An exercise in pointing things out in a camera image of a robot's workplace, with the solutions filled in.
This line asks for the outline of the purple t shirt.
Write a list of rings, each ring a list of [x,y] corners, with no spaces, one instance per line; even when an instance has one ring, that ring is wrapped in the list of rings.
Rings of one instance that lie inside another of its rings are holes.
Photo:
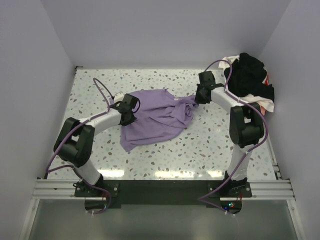
[[[194,95],[176,97],[167,89],[130,94],[140,100],[140,108],[134,114],[136,120],[120,130],[120,145],[126,152],[177,137],[191,123],[198,107]]]

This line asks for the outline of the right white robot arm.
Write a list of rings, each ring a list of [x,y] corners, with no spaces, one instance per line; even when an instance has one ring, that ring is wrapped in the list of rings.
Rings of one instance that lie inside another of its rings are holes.
[[[201,72],[198,77],[195,102],[203,105],[213,102],[229,113],[229,137],[233,142],[224,180],[207,196],[233,197],[246,188],[252,151],[262,144],[261,138],[267,138],[265,119],[258,103],[247,103],[229,92],[225,85],[216,83],[211,71]]]

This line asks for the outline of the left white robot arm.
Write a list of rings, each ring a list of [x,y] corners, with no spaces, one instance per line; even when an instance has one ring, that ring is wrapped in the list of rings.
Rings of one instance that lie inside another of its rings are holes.
[[[70,163],[92,196],[99,196],[104,190],[103,176],[90,160],[95,136],[109,128],[133,123],[141,106],[140,100],[128,93],[120,92],[115,99],[116,102],[106,111],[96,115],[82,119],[67,118],[53,147],[51,161],[59,156]]]

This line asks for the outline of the white laundry basket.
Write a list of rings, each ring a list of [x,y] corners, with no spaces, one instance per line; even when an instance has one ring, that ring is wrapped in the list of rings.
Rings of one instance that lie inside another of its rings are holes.
[[[237,77],[234,73],[231,74],[228,82],[227,82],[228,90],[237,97],[240,97],[240,93],[238,90]]]

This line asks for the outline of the white pink t shirt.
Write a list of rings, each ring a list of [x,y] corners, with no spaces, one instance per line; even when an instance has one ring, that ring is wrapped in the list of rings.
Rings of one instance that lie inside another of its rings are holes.
[[[229,63],[234,63],[236,60],[240,60],[240,55],[236,55],[236,56],[225,56],[224,58],[222,58],[222,60],[228,61]],[[218,64],[218,68],[226,70],[227,68],[229,68],[229,64],[222,61]],[[268,73],[266,74],[266,77],[264,78],[264,80],[262,81],[262,84],[269,86],[269,82],[268,82],[269,76]],[[268,98],[264,98],[261,96],[254,96],[252,94],[248,94],[246,96],[243,97],[238,97],[240,98],[242,101],[248,102],[248,103],[254,103],[257,102],[260,106],[260,111],[262,113],[262,115],[265,115],[266,111],[273,113],[274,112],[274,101]]]

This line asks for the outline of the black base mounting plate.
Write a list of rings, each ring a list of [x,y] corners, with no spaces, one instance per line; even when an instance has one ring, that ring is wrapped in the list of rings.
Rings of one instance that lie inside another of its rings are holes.
[[[208,208],[221,207],[237,214],[242,200],[253,196],[246,180],[229,182],[222,188],[221,180],[102,180],[92,187],[75,182],[74,196],[84,198],[87,211],[119,209],[124,205],[192,206],[208,202]]]

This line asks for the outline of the aluminium frame rail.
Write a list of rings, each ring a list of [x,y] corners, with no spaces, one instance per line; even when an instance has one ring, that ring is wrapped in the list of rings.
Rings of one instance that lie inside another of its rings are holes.
[[[75,180],[38,179],[33,188],[33,199],[71,200],[75,198]],[[295,200],[289,180],[250,180],[251,200]]]

